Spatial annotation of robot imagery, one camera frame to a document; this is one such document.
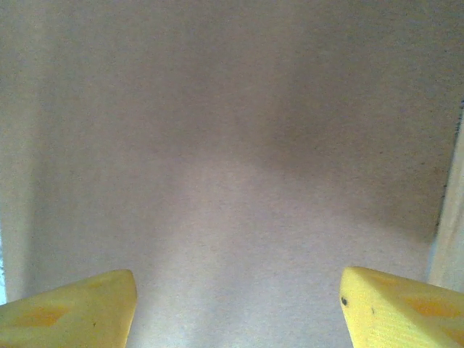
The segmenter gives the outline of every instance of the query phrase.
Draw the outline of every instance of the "yellow object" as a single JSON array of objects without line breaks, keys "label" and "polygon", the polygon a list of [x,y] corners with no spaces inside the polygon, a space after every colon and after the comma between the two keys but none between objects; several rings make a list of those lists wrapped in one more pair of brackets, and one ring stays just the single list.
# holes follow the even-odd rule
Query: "yellow object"
[{"label": "yellow object", "polygon": [[137,293],[115,270],[0,306],[1,348],[125,347]]},{"label": "yellow object", "polygon": [[464,347],[464,294],[350,267],[340,302],[354,348]]}]

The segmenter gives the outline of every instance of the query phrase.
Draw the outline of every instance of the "gray wall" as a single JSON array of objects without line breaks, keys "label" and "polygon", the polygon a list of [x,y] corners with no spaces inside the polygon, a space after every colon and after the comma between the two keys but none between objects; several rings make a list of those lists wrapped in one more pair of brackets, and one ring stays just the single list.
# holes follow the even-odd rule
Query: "gray wall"
[{"label": "gray wall", "polygon": [[424,279],[460,1],[16,2],[10,300],[130,268],[129,347],[349,347],[345,266]]}]

